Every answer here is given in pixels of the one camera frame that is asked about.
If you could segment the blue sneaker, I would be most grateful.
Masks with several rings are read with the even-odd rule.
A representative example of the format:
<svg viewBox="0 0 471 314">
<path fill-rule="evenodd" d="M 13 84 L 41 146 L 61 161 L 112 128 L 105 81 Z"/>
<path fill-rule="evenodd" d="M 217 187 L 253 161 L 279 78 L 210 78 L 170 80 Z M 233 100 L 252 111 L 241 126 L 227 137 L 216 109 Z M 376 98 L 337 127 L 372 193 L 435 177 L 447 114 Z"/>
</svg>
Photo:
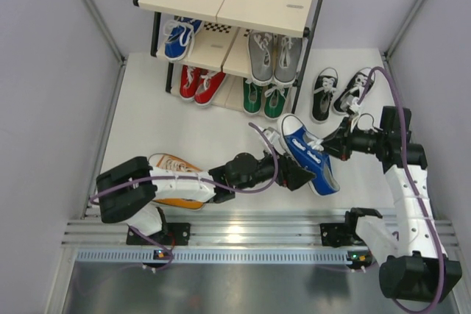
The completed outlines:
<svg viewBox="0 0 471 314">
<path fill-rule="evenodd" d="M 163 34 L 165 58 L 171 62 L 182 60 L 194 47 L 196 35 L 205 22 L 195 18 L 177 17 L 164 25 Z"/>
<path fill-rule="evenodd" d="M 322 139 L 309 132 L 294 114 L 286 113 L 277 120 L 280 145 L 299 167 L 314 174 L 307 185 L 313 193 L 325 197 L 340 191 L 333 175 L 329 154 L 321 146 Z"/>
</svg>

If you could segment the black sneaker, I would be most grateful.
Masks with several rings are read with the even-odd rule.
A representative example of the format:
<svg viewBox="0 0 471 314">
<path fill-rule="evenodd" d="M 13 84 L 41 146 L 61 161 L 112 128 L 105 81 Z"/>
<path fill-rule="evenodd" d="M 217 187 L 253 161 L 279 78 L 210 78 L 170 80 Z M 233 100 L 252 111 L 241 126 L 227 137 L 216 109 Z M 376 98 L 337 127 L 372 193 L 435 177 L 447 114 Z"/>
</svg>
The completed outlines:
<svg viewBox="0 0 471 314">
<path fill-rule="evenodd" d="M 370 82 L 367 82 L 369 72 L 371 71 L 370 67 L 362 68 L 360 71 L 357 71 L 350 81 L 347 83 L 347 86 L 342 91 L 340 96 L 333 103 L 333 111 L 335 114 L 343 115 L 347 111 L 342 107 L 343 103 L 346 102 L 348 98 L 360 98 L 363 93 L 368 95 L 375 84 L 375 75 L 372 75 Z"/>
<path fill-rule="evenodd" d="M 329 117 L 330 105 L 337 91 L 338 81 L 338 72 L 332 67 L 322 70 L 314 81 L 311 117 L 318 124 L 326 122 Z"/>
</svg>

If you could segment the green sneaker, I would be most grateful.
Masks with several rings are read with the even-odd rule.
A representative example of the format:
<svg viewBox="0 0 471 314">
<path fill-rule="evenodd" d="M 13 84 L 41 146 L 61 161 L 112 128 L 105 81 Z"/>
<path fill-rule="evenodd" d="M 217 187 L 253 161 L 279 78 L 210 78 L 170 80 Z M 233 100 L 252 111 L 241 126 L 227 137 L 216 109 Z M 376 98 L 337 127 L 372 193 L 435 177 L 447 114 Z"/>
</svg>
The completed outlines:
<svg viewBox="0 0 471 314">
<path fill-rule="evenodd" d="M 264 105 L 264 115 L 271 120 L 279 118 L 288 99 L 289 88 L 270 84 L 264 93 L 266 102 Z"/>
<path fill-rule="evenodd" d="M 243 109 L 249 115 L 257 115 L 261 111 L 263 88 L 251 79 L 243 81 Z"/>
</svg>

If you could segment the grey sneaker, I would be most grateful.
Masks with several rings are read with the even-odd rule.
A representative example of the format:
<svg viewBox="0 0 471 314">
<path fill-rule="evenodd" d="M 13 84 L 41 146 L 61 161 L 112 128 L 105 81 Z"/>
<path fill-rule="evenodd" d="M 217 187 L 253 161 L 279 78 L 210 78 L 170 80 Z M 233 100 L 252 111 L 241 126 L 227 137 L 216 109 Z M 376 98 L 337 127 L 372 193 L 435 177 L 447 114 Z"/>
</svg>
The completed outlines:
<svg viewBox="0 0 471 314">
<path fill-rule="evenodd" d="M 252 81 L 267 86 L 273 77 L 274 37 L 269 32 L 252 31 L 248 37 L 247 50 Z"/>
<path fill-rule="evenodd" d="M 280 35 L 277 39 L 277 59 L 274 81 L 281 87 L 292 85 L 297 76 L 297 68 L 302 53 L 302 38 Z"/>
</svg>

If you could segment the red sneaker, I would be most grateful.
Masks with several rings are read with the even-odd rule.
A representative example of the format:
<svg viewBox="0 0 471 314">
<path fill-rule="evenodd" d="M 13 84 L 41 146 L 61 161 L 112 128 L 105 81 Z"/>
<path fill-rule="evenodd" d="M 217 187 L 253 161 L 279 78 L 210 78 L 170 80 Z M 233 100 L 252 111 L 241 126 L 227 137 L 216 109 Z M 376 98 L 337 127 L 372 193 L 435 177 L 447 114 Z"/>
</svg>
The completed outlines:
<svg viewBox="0 0 471 314">
<path fill-rule="evenodd" d="M 194 96 L 195 103 L 200 107 L 208 106 L 214 99 L 219 88 L 224 83 L 226 74 L 222 71 L 206 71 L 200 76 L 200 81 Z"/>
<path fill-rule="evenodd" d="M 180 78 L 180 97 L 184 101 L 191 101 L 196 95 L 202 69 L 184 65 Z"/>
</svg>

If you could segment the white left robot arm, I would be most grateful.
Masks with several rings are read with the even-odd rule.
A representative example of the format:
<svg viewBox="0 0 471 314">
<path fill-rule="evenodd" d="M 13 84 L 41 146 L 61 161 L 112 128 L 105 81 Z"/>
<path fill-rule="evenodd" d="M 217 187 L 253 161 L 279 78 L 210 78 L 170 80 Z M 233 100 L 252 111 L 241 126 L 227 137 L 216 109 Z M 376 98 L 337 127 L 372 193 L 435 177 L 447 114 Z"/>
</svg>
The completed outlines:
<svg viewBox="0 0 471 314">
<path fill-rule="evenodd" d="M 134 157 L 96 178 L 97 201 L 104 224 L 126 223 L 151 244 L 167 238 L 164 214 L 154 201 L 175 199 L 220 204 L 236 193 L 260 193 L 276 184 L 297 190 L 315 174 L 299 166 L 287 154 L 265 153 L 258 160 L 240 153 L 231 161 L 208 171 L 171 171 Z"/>
</svg>

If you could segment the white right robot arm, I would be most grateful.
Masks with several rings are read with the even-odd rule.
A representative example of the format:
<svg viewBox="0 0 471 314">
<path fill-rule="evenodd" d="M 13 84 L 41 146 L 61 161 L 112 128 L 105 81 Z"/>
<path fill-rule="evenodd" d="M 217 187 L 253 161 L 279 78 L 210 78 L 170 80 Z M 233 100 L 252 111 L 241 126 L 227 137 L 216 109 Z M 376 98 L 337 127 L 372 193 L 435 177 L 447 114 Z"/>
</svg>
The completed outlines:
<svg viewBox="0 0 471 314">
<path fill-rule="evenodd" d="M 382 294 L 393 300 L 438 304 L 462 277 L 461 264 L 450 260 L 439 240 L 428 197 L 428 162 L 422 145 L 411 142 L 411 111 L 383 107 L 380 126 L 362 130 L 353 117 L 324 138 L 330 156 L 348 160 L 353 152 L 380 161 L 392 193 L 398 234 L 375 209 L 356 207 L 346 214 L 344 236 L 365 243 L 379 265 Z"/>
</svg>

